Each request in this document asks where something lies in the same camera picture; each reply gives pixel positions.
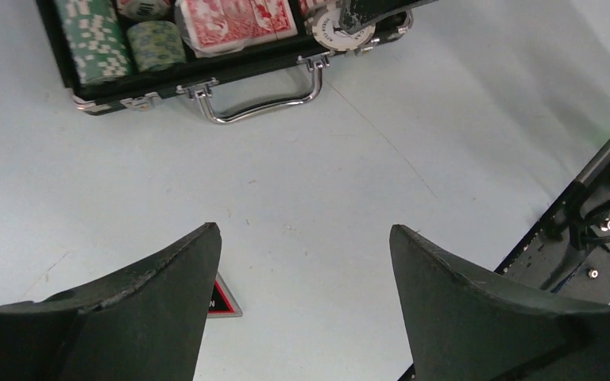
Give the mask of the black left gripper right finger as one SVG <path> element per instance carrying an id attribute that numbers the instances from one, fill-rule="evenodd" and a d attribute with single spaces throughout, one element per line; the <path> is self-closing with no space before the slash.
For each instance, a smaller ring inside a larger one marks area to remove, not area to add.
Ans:
<path id="1" fill-rule="evenodd" d="M 517 283 L 406 225 L 389 246 L 418 380 L 610 380 L 610 305 Z"/>

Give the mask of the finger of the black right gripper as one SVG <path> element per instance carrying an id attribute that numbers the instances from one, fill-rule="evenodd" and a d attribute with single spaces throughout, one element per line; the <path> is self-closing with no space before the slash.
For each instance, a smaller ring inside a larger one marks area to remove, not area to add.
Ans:
<path id="1" fill-rule="evenodd" d="M 386 17 L 424 6 L 435 0 L 350 0 L 343 1 L 338 19 L 345 31 L 359 31 Z"/>

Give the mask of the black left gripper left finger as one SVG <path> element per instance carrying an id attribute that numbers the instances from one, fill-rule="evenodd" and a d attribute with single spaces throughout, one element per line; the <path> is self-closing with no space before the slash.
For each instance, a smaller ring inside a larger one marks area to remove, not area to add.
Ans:
<path id="1" fill-rule="evenodd" d="M 222 250 L 208 222 L 40 302 L 0 306 L 0 380 L 191 380 Z"/>

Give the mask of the black poker set case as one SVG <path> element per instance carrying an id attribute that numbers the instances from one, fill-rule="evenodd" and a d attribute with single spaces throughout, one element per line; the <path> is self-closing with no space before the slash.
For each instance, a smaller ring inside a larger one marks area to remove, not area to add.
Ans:
<path id="1" fill-rule="evenodd" d="M 120 110 L 150 110 L 161 100 L 186 95 L 198 104 L 209 121 L 217 125 L 234 123 L 314 100 L 323 86 L 323 72 L 336 54 L 316 43 L 313 37 L 300 35 L 285 42 L 270 43 L 265 48 L 196 60 L 154 74 L 129 75 L 107 84 L 83 85 L 72 59 L 71 44 L 63 35 L 64 20 L 57 5 L 39 1 L 37 8 L 63 84 L 76 108 L 91 116 Z M 264 102 L 256 99 L 244 108 L 238 106 L 223 113 L 211 105 L 213 87 L 299 66 L 305 67 L 311 77 L 310 88 L 303 94 Z"/>

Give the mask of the white dealer button chip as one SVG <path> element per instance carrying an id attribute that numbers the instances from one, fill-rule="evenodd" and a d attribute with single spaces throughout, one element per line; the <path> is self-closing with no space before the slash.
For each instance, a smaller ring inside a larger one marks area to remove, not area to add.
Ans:
<path id="1" fill-rule="evenodd" d="M 341 14 L 342 7 L 338 2 L 328 2 L 315 7 L 305 21 L 308 32 L 320 45 L 334 52 L 356 50 L 373 38 L 375 24 L 355 33 L 348 33 L 340 23 Z"/>

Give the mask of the black red triangular button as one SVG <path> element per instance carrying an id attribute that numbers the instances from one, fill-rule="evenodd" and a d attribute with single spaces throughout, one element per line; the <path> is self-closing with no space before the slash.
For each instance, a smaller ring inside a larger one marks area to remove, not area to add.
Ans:
<path id="1" fill-rule="evenodd" d="M 230 292 L 223 277 L 218 273 L 214 281 L 210 305 L 208 307 L 208 318 L 239 318 L 243 311 L 237 300 Z"/>

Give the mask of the red chip stack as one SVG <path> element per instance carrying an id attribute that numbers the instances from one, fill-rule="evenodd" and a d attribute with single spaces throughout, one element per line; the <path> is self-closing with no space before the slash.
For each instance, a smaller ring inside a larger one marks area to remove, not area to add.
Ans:
<path id="1" fill-rule="evenodd" d="M 172 8 L 169 0 L 117 0 L 118 12 L 132 21 L 151 21 L 164 17 Z"/>

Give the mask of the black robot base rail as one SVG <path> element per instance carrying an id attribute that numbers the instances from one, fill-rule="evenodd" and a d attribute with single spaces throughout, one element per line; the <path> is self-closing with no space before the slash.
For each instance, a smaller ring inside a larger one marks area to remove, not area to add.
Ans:
<path id="1" fill-rule="evenodd" d="M 490 271 L 541 291 L 610 305 L 610 139 Z"/>

